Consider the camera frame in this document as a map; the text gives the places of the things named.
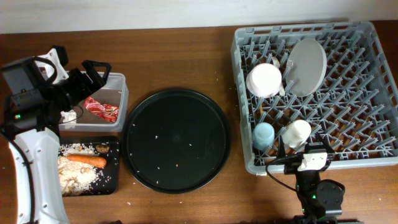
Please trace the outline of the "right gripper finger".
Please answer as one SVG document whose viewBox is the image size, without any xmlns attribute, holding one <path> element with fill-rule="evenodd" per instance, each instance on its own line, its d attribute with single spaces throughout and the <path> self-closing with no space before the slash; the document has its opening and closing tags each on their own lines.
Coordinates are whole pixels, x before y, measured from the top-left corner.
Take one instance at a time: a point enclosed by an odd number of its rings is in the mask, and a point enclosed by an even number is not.
<svg viewBox="0 0 398 224">
<path fill-rule="evenodd" d="M 319 133 L 315 134 L 318 141 L 318 145 L 315 146 L 316 149 L 324 149 L 326 153 L 335 153 L 332 147 L 321 137 Z"/>
<path fill-rule="evenodd" d="M 278 142 L 279 142 L 279 149 L 278 149 L 277 158 L 278 159 L 285 158 L 286 157 L 285 145 L 281 135 L 279 136 Z"/>
</svg>

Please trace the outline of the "cream white cup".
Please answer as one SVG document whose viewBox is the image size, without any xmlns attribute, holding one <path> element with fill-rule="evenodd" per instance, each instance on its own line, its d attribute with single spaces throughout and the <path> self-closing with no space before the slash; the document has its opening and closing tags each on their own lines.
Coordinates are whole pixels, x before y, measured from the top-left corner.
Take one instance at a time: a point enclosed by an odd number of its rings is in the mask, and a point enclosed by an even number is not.
<svg viewBox="0 0 398 224">
<path fill-rule="evenodd" d="M 282 140 L 285 145 L 296 149 L 309 138 L 311 132 L 311 125 L 307 121 L 299 119 L 287 126 L 286 131 L 282 134 Z"/>
</svg>

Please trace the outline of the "white tissue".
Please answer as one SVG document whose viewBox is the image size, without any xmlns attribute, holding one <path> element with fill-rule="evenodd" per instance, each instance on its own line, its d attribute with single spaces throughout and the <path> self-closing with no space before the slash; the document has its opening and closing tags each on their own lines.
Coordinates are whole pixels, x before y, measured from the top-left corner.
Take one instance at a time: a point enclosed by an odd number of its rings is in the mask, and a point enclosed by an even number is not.
<svg viewBox="0 0 398 224">
<path fill-rule="evenodd" d="M 77 113 L 74 110 L 70 110 L 67 112 L 62 111 L 60 114 L 62 116 L 60 127 L 63 127 L 64 129 L 71 129 L 75 127 L 77 120 Z"/>
</svg>

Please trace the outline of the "light blue cup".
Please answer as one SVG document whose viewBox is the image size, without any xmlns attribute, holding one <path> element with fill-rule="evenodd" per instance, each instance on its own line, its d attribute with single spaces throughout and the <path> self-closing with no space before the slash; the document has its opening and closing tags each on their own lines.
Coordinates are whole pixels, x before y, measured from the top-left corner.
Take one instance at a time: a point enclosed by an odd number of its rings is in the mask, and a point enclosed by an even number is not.
<svg viewBox="0 0 398 224">
<path fill-rule="evenodd" d="M 269 123 L 259 123 L 252 132 L 252 145 L 255 149 L 265 151 L 275 140 L 275 131 Z"/>
</svg>

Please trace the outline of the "red snack wrapper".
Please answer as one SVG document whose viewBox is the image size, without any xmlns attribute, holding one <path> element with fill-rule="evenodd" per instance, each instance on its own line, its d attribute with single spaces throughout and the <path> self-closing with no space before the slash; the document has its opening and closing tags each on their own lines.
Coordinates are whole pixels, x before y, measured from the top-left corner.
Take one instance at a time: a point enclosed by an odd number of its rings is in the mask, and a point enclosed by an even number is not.
<svg viewBox="0 0 398 224">
<path fill-rule="evenodd" d="M 85 100 L 84 107 L 94 115 L 112 123 L 116 122 L 119 115 L 118 106 L 101 104 L 90 96 Z"/>
</svg>

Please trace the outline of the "white plastic fork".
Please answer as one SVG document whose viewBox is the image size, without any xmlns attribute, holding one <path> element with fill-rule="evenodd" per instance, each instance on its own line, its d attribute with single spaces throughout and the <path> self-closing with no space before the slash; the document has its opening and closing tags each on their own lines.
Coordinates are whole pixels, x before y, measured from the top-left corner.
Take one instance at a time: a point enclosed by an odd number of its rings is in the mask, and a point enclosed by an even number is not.
<svg viewBox="0 0 398 224">
<path fill-rule="evenodd" d="M 280 68 L 280 62 L 277 59 L 277 57 L 273 57 L 272 58 L 272 63 L 274 64 L 275 67 Z M 280 84 L 279 95 L 280 96 L 284 96 L 285 95 L 285 89 L 284 89 L 284 86 L 283 86 L 282 83 Z"/>
</svg>

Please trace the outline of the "brown food chunk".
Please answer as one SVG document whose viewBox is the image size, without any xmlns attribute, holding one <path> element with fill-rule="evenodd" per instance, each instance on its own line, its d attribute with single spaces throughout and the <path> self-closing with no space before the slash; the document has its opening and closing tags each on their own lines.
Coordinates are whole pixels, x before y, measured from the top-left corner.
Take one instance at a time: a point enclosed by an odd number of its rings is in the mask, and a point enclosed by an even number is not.
<svg viewBox="0 0 398 224">
<path fill-rule="evenodd" d="M 100 154 L 107 154 L 110 150 L 110 147 L 108 145 L 99 144 L 95 146 L 95 149 Z"/>
</svg>

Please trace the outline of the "pink bowl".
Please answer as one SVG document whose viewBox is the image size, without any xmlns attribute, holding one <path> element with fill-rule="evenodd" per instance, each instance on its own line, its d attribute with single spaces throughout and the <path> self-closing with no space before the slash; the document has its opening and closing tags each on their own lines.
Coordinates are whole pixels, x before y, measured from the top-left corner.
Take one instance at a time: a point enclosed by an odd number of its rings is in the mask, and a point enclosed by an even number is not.
<svg viewBox="0 0 398 224">
<path fill-rule="evenodd" d="M 246 77 L 249 92 L 261 98 L 270 98 L 278 94 L 281 83 L 282 74 L 271 63 L 256 65 Z"/>
</svg>

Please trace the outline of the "orange carrot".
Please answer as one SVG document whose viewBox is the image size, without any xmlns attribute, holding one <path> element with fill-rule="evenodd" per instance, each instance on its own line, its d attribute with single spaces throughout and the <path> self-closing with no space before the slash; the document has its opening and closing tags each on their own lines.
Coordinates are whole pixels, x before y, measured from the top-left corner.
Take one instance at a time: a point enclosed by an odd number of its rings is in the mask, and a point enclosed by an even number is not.
<svg viewBox="0 0 398 224">
<path fill-rule="evenodd" d="M 82 162 L 94 167 L 104 168 L 106 166 L 106 159 L 98 156 L 87 156 L 82 154 L 69 154 L 66 158 L 73 162 Z"/>
</svg>

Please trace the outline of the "grey plate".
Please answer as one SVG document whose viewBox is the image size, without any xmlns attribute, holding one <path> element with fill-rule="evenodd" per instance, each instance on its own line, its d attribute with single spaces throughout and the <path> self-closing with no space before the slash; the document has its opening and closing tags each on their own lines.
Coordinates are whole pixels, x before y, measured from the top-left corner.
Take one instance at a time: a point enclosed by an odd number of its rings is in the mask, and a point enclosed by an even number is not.
<svg viewBox="0 0 398 224">
<path fill-rule="evenodd" d="M 301 40 L 294 46 L 287 61 L 290 71 L 285 80 L 287 83 L 293 81 L 289 92 L 303 97 L 317 91 L 325 78 L 326 65 L 323 47 L 314 39 Z"/>
</svg>

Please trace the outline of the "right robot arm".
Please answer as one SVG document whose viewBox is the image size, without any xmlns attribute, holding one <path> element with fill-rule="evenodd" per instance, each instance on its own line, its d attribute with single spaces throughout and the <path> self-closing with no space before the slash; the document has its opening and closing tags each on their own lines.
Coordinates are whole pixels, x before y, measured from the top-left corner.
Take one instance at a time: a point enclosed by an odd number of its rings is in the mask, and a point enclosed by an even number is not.
<svg viewBox="0 0 398 224">
<path fill-rule="evenodd" d="M 341 204 L 345 186 L 337 181 L 320 178 L 329 168 L 335 155 L 331 146 L 316 133 L 316 141 L 307 143 L 303 152 L 288 156 L 279 147 L 276 164 L 283 165 L 284 174 L 296 178 L 294 192 L 302 206 L 302 215 L 293 217 L 292 223 L 336 223 L 342 214 Z"/>
</svg>

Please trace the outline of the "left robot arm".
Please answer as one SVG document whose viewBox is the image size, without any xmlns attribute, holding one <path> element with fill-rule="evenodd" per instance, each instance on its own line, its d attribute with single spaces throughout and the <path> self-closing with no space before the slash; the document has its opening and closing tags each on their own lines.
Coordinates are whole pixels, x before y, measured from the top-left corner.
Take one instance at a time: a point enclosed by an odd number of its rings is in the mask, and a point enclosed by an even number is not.
<svg viewBox="0 0 398 224">
<path fill-rule="evenodd" d="M 61 113 L 105 86 L 111 71 L 105 62 L 82 65 L 85 72 L 74 68 L 59 82 L 63 68 L 47 58 L 25 58 L 1 69 L 4 77 L 17 80 L 6 99 L 1 134 L 14 159 L 18 223 L 69 222 L 57 164 Z"/>
</svg>

